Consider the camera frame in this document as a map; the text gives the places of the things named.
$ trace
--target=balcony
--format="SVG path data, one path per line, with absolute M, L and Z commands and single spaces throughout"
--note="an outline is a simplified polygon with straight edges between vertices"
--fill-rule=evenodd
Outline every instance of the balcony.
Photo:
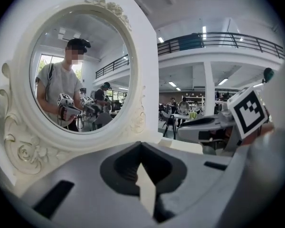
M 283 47 L 268 40 L 238 33 L 194 33 L 157 44 L 158 56 L 189 49 L 211 47 L 245 48 L 271 54 L 279 59 L 285 59 Z M 96 72 L 96 79 L 125 65 L 129 65 L 128 55 L 124 55 L 98 70 Z

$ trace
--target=gray t-shirt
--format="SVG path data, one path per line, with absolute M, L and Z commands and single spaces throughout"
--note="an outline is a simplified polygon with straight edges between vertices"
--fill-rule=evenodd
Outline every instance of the gray t-shirt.
M 48 71 L 50 64 L 47 64 L 38 74 L 37 78 L 43 83 L 45 87 L 48 85 L 47 102 L 51 105 L 57 105 L 57 99 L 60 94 L 69 95 L 74 99 L 74 93 L 79 92 L 83 88 L 81 82 L 77 78 L 73 70 L 67 71 L 62 67 L 61 63 L 54 63 L 52 79 L 48 81 Z M 68 126 L 71 121 L 62 121 L 57 118 L 57 115 L 47 113 L 51 120 L 62 127 Z

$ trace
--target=white pillar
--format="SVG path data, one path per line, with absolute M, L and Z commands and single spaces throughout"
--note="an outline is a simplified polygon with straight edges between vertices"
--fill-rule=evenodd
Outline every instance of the white pillar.
M 204 69 L 206 78 L 204 116 L 209 116 L 214 114 L 215 106 L 215 87 L 213 82 L 211 63 L 204 62 Z

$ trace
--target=person in dark shirt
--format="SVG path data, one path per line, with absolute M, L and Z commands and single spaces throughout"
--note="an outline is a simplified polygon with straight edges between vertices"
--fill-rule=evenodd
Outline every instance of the person in dark shirt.
M 102 86 L 95 92 L 95 100 L 96 104 L 100 105 L 101 108 L 103 109 L 104 105 L 108 105 L 108 101 L 105 101 L 105 92 L 108 89 L 112 89 L 111 85 L 108 82 L 103 83 Z

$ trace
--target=black metal railing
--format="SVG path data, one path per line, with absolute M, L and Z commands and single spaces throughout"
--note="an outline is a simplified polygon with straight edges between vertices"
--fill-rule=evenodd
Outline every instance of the black metal railing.
M 166 40 L 157 44 L 158 56 L 165 54 L 210 47 L 248 48 L 262 53 L 269 53 L 278 58 L 285 59 L 283 47 L 258 37 L 226 32 L 194 33 Z M 124 65 L 129 65 L 128 55 L 124 55 L 114 62 L 104 66 L 96 72 L 96 79 L 112 72 Z
M 125 66 L 125 65 L 129 65 L 128 54 L 120 57 L 119 59 L 115 60 L 114 62 L 108 64 L 107 66 L 104 66 L 101 69 L 99 69 L 96 72 L 96 79 L 101 77 L 101 76 L 103 76 L 103 75 L 105 75 L 105 74 L 107 74 L 107 73 L 109 73 L 109 72 L 117 70 L 120 67 Z

